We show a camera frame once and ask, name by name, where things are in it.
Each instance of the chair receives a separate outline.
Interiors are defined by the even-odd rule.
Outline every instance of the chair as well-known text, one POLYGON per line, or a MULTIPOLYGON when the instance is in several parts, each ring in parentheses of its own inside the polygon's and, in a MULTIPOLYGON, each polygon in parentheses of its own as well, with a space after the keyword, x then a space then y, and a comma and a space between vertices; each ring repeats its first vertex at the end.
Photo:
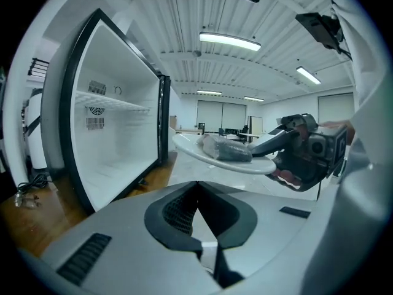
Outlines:
POLYGON ((237 134, 237 136, 240 138, 240 140, 244 143, 247 141, 247 137, 245 135, 241 135, 240 133, 248 133, 248 126, 245 125, 243 129, 240 130, 240 132, 237 134))
POLYGON ((223 128, 219 128, 219 136, 224 136, 225 139, 227 138, 227 135, 225 134, 223 128))

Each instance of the fluorescent light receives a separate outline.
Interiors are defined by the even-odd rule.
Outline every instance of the fluorescent light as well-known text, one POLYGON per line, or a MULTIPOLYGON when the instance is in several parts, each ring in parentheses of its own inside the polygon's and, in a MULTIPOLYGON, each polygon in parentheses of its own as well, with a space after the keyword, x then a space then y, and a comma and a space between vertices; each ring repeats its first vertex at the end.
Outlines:
POLYGON ((221 92, 214 92, 214 91, 205 91, 205 90, 197 90, 198 94, 210 94, 210 95, 221 95, 221 92))
POLYGON ((256 98, 256 97, 247 97, 247 96, 243 97, 243 99, 245 99, 245 100, 249 100, 249 101, 264 101, 264 100, 263 100, 263 99, 261 99, 261 98, 256 98))
POLYGON ((310 72, 308 72, 305 68, 300 66, 297 68, 297 72, 300 74, 304 75, 307 79, 309 79, 311 82, 314 82, 315 84, 321 84, 320 80, 318 80, 316 77, 314 77, 310 72))
POLYGON ((247 39, 217 33, 201 32, 199 33, 199 40, 201 42, 219 42, 221 44, 238 46, 253 51, 258 51, 261 47, 260 44, 258 44, 257 42, 252 42, 248 41, 247 39))

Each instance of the refrigerator shelf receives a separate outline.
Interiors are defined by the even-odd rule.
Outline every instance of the refrigerator shelf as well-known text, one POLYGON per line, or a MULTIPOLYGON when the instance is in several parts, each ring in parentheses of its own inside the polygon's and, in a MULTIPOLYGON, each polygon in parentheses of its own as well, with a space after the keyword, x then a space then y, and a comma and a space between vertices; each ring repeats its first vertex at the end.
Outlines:
POLYGON ((147 107, 81 91, 76 91, 75 106, 105 108, 112 111, 149 111, 147 107))

